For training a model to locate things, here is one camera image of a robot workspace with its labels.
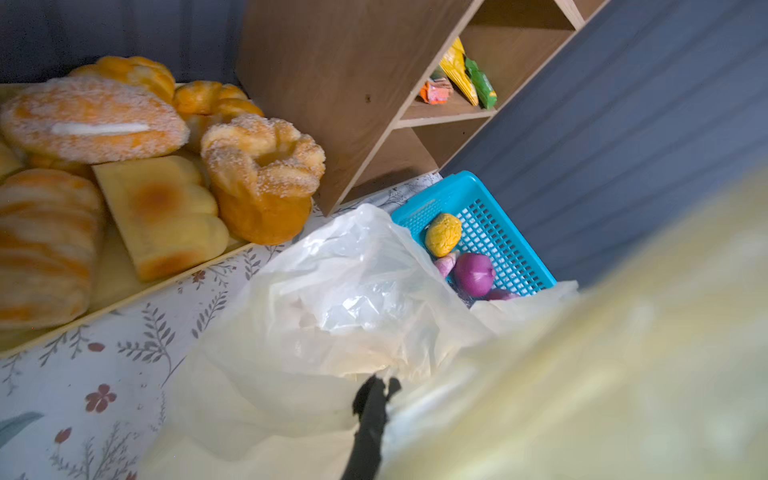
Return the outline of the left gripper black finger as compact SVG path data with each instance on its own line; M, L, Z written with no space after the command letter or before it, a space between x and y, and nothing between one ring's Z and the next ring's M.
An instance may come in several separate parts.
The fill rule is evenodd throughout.
M373 375L359 388L352 403L359 418L350 457L341 480L371 480L377 475L382 456L381 445L388 421L387 403L401 390L396 377L387 382Z

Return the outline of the teal plastic basket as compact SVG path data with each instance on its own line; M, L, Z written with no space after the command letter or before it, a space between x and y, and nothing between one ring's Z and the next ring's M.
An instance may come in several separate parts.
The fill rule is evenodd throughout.
M418 193L391 214L395 224L425 245L429 224L441 214L457 217L459 254L481 254L494 269L495 289L531 296L557 280L483 183L470 172L450 175Z

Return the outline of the cream plastic grocery bag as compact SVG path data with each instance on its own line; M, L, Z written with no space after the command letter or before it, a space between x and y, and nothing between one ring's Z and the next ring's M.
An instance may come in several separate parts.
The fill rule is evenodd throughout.
M170 420L144 479L763 479L767 175L592 290L472 347L362 431L248 442Z

